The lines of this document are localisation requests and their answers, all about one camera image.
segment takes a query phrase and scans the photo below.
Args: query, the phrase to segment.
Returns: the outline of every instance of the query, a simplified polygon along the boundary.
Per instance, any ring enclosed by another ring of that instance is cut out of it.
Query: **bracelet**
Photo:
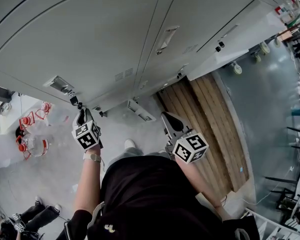
[[[97,154],[87,154],[87,153],[84,153],[83,155],[83,160],[85,159],[89,159],[89,160],[92,160],[92,161],[95,161],[97,163],[101,163],[101,157],[100,155],[97,155]]]

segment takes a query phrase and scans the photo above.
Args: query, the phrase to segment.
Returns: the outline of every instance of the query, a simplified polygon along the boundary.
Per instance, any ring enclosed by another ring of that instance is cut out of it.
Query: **cabinet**
[[[0,71],[68,101],[44,84],[58,75],[88,103],[112,90],[128,99],[157,0],[62,0],[0,50]]]
[[[173,0],[152,48],[135,96],[162,87],[177,78],[200,47],[253,0]],[[175,30],[169,39],[167,30]],[[169,41],[162,53],[158,50]]]
[[[0,0],[0,86],[55,104],[45,83],[60,76],[79,101],[102,111],[211,58],[234,19],[272,0]],[[236,32],[224,41],[235,43]]]
[[[286,27],[270,5],[254,0],[197,51],[186,68],[188,79],[194,80],[224,66],[284,29]],[[224,47],[217,52],[216,47],[220,46],[220,41]]]

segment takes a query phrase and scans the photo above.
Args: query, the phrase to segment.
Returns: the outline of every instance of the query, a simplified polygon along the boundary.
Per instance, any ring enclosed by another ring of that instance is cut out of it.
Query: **wooden floor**
[[[158,92],[164,109],[187,119],[209,144],[206,157],[195,162],[221,199],[248,179],[239,136],[224,98],[211,74],[181,81]]]

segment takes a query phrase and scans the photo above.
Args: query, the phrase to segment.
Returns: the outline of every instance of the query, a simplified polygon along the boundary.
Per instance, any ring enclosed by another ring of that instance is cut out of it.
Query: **caster wheel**
[[[263,53],[264,53],[265,55],[270,53],[270,48],[269,48],[269,46],[266,44],[266,42],[263,41],[263,42],[259,43],[259,46],[260,46],[261,51],[263,51]]]
[[[274,39],[274,45],[275,45],[275,47],[280,47],[281,42],[280,42],[280,40],[278,38]]]
[[[253,54],[253,57],[255,58],[255,61],[258,63],[258,62],[261,62],[261,57],[260,57],[260,55],[257,53],[257,52],[255,52],[254,54]]]
[[[237,75],[241,75],[242,73],[242,68],[239,66],[238,63],[232,62],[231,66],[233,67],[233,72],[236,73]]]

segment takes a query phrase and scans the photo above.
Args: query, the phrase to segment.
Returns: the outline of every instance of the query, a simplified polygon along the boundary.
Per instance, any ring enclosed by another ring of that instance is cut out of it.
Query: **bottle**
[[[35,112],[40,108],[34,108],[26,113],[26,116],[19,119],[19,125],[21,130],[34,135],[42,135],[49,133],[47,122],[45,119],[41,119],[35,116]]]
[[[35,115],[41,120],[45,120],[47,126],[60,126],[69,122],[70,113],[67,109],[56,106],[49,102],[43,102]]]
[[[45,155],[49,149],[48,137],[44,135],[26,134],[18,146],[19,151],[28,152],[33,157]]]

